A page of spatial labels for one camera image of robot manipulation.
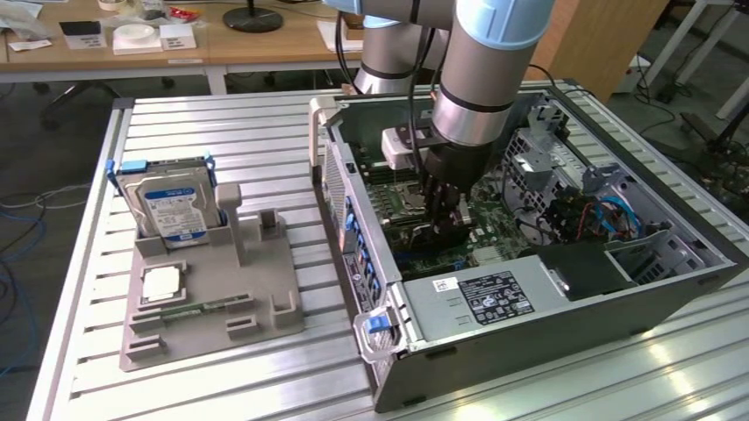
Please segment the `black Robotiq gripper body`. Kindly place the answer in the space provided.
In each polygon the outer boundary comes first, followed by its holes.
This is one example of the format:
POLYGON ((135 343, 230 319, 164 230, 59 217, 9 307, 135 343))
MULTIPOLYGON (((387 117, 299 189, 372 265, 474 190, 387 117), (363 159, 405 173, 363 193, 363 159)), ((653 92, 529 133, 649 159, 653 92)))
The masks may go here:
POLYGON ((426 192, 449 187, 469 193, 483 174, 490 158, 490 144, 461 146, 447 142, 429 148, 425 160, 426 192))

